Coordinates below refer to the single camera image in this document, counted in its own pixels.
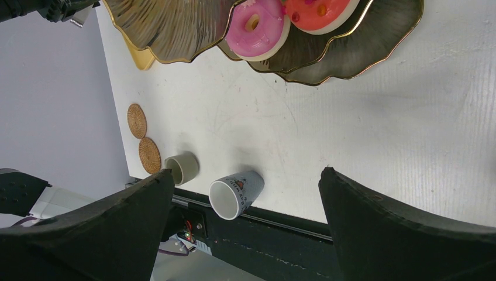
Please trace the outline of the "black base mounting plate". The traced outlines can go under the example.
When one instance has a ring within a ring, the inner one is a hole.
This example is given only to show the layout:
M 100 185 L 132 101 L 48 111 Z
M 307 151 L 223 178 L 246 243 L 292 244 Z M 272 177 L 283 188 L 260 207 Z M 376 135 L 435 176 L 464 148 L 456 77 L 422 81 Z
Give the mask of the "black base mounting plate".
M 188 232 L 211 248 L 212 257 L 265 280 L 343 280 L 326 224 L 256 207 L 228 221 L 206 195 L 170 192 L 162 241 Z

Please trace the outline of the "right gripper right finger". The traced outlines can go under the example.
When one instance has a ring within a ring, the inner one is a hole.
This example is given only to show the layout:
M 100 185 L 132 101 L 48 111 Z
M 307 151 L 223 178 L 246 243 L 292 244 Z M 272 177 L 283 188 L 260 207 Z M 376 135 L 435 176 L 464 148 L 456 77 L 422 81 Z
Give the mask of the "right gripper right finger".
M 332 167 L 319 191 L 345 280 L 495 279 L 495 228 L 420 210 Z

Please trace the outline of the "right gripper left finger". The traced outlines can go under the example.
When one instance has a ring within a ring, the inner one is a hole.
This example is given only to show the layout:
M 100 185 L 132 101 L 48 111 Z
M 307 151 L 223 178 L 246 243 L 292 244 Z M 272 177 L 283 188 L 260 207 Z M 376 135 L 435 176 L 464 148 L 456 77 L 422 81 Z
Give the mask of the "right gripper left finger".
M 164 169 L 29 227 L 1 229 L 2 280 L 150 280 L 174 193 Z

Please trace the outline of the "pink frosted donut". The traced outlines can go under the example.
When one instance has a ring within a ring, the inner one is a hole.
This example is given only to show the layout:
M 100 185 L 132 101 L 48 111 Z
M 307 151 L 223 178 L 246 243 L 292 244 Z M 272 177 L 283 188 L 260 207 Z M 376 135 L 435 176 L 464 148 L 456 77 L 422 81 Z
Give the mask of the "pink frosted donut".
M 225 41 L 242 60 L 263 61 L 281 49 L 290 26 L 281 1 L 244 1 L 233 10 Z

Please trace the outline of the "blue grey mug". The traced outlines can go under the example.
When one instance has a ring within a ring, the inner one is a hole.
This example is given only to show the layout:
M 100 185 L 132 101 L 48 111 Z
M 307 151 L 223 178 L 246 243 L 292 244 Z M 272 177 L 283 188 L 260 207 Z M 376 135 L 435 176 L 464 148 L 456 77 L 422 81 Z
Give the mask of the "blue grey mug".
M 238 172 L 212 182 L 209 202 L 220 218 L 234 220 L 253 204 L 263 188 L 264 179 L 257 172 Z

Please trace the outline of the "grey small cup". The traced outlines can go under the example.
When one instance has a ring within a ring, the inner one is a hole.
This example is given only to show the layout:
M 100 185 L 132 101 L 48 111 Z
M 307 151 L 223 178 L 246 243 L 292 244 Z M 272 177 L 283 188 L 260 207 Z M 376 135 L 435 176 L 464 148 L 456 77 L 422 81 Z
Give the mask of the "grey small cup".
M 191 152 L 168 157 L 164 167 L 171 170 L 175 186 L 180 186 L 194 179 L 199 173 L 199 163 Z

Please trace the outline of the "three tier glass stand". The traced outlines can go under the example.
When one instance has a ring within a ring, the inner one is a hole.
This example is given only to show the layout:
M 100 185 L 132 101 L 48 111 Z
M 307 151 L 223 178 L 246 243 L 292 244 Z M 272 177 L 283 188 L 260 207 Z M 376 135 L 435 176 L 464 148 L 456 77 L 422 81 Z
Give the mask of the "three tier glass stand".
M 136 50 L 148 50 L 163 63 L 190 63 L 218 47 L 233 61 L 226 34 L 240 1 L 105 1 L 114 27 Z M 421 0 L 360 1 L 350 20 L 329 35 L 296 28 L 274 57 L 251 64 L 287 82 L 321 85 L 336 77 L 349 80 L 388 59 L 419 23 Z

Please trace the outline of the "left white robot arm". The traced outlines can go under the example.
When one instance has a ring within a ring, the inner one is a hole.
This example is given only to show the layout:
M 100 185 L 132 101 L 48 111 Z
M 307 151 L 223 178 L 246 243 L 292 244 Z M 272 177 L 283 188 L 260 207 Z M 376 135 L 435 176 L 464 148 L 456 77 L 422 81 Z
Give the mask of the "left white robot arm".
M 38 12 L 49 22 L 69 20 L 81 28 L 92 9 L 98 6 L 100 2 L 97 0 L 3 0 L 1 22 Z M 1 169 L 1 213 L 22 218 L 14 225 L 55 217 L 94 201 L 16 169 Z

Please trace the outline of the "red strawberry donut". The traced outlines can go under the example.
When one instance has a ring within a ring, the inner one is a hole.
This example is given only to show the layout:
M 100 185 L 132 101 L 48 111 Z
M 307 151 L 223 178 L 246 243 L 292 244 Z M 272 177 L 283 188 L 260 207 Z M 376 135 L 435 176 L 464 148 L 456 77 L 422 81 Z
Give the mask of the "red strawberry donut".
M 287 0 L 283 11 L 299 30 L 323 35 L 345 23 L 359 5 L 359 0 Z

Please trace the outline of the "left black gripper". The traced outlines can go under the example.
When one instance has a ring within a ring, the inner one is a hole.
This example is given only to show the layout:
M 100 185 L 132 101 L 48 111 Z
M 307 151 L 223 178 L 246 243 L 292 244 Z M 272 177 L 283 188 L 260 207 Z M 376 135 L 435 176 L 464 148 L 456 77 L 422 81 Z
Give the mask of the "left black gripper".
M 50 22 L 65 22 L 100 6 L 97 0 L 1 0 L 1 22 L 38 12 Z

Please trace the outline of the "pink handled metal tongs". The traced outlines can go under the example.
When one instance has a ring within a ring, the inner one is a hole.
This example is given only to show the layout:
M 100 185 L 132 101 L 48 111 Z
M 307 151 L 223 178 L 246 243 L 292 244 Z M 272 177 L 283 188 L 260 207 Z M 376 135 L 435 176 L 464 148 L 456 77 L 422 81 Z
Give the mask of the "pink handled metal tongs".
M 70 22 L 79 28 L 84 26 L 87 18 L 89 17 L 90 12 L 92 11 L 92 6 L 88 6 L 78 12 L 76 12 L 73 17 L 70 19 Z

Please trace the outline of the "yellow serving tray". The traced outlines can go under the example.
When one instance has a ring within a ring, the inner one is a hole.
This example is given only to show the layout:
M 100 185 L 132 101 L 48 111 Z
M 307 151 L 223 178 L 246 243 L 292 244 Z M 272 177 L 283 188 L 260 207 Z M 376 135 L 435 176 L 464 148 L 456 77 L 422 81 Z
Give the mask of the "yellow serving tray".
M 135 66 L 141 71 L 148 70 L 156 61 L 156 58 L 153 56 L 151 51 L 149 49 L 137 50 L 132 46 L 127 38 L 123 36 L 123 39 L 132 57 L 132 60 L 135 63 Z

